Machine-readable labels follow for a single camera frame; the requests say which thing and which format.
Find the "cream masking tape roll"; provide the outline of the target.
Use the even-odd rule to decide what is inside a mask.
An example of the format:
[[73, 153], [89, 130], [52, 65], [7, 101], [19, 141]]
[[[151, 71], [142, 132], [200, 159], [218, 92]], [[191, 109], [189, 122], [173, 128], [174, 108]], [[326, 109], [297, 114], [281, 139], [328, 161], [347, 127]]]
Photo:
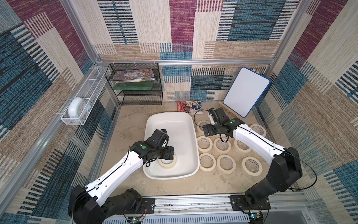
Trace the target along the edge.
[[220, 138], [217, 138], [213, 142], [213, 148], [220, 154], [226, 154], [231, 151], [231, 143], [229, 141], [223, 142]]
[[159, 159], [158, 163], [164, 169], [172, 169], [177, 163], [177, 156], [174, 154], [172, 160]]
[[202, 153], [199, 156], [200, 169], [205, 172], [213, 171], [216, 168], [216, 159], [212, 154]]
[[243, 158], [241, 169], [245, 175], [252, 177], [257, 177], [263, 172], [263, 167], [260, 161], [252, 156]]
[[232, 174], [236, 170], [236, 162], [229, 155], [220, 155], [217, 160], [217, 169], [224, 174]]
[[242, 155], [248, 154], [252, 150], [249, 146], [239, 140], [234, 141], [234, 149], [237, 153]]
[[210, 121], [208, 121], [208, 120], [198, 121], [197, 126], [196, 126], [197, 132], [203, 133], [203, 126], [207, 125], [207, 124], [210, 124]]
[[259, 124], [252, 124], [249, 127], [256, 133], [260, 134], [262, 137], [266, 137], [267, 131], [263, 126]]
[[197, 138], [198, 150], [201, 153], [208, 153], [213, 148], [213, 142], [210, 138], [205, 136], [199, 136]]

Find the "white plastic storage box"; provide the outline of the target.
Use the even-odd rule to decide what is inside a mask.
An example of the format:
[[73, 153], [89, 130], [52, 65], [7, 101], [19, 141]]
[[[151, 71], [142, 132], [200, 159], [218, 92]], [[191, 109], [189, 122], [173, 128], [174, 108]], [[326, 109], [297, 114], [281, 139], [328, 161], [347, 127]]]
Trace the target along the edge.
[[149, 117], [145, 128], [145, 139], [156, 129], [165, 129], [169, 135], [169, 146], [174, 147], [176, 163], [169, 169], [157, 159], [150, 167], [143, 166], [144, 174], [153, 180], [174, 180], [190, 177], [199, 170], [199, 150], [192, 117], [182, 112], [158, 113]]

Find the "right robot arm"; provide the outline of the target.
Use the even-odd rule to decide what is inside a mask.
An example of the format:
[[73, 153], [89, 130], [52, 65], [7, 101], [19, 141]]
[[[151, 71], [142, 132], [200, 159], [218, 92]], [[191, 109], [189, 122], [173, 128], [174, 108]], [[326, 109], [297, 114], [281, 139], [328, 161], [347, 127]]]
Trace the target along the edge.
[[259, 206], [267, 197], [285, 192], [303, 175], [298, 151], [286, 149], [255, 132], [239, 118], [229, 118], [222, 108], [208, 110], [210, 124], [204, 125], [206, 137], [222, 135], [241, 141], [259, 154], [269, 165], [268, 174], [245, 192], [245, 205]]

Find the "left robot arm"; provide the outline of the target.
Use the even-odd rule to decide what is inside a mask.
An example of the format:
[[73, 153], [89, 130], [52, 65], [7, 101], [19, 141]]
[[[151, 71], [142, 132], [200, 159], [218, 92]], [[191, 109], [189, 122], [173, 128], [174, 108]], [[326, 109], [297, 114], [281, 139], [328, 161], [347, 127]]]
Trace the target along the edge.
[[126, 155], [110, 170], [85, 187], [77, 185], [70, 193], [68, 215], [72, 223], [101, 224], [113, 215], [145, 214], [147, 206], [134, 189], [111, 196], [134, 171], [150, 167], [156, 160], [173, 160], [174, 148], [168, 145], [165, 129], [156, 129], [145, 141], [135, 142]]

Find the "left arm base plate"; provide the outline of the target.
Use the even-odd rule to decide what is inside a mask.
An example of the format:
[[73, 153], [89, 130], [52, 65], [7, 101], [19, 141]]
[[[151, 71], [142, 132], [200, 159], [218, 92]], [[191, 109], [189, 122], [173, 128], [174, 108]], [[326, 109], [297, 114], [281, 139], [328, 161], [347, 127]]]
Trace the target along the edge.
[[131, 208], [120, 209], [116, 215], [132, 215], [132, 214], [153, 214], [155, 210], [155, 198], [143, 198], [137, 201]]

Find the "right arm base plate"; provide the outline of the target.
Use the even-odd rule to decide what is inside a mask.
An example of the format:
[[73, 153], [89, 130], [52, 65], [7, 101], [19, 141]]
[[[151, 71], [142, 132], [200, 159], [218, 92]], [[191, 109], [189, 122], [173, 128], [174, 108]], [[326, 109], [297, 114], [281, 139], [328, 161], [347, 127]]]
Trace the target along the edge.
[[262, 200], [256, 200], [246, 195], [231, 195], [229, 196], [233, 211], [259, 211], [259, 210], [270, 210], [270, 202], [266, 197]]

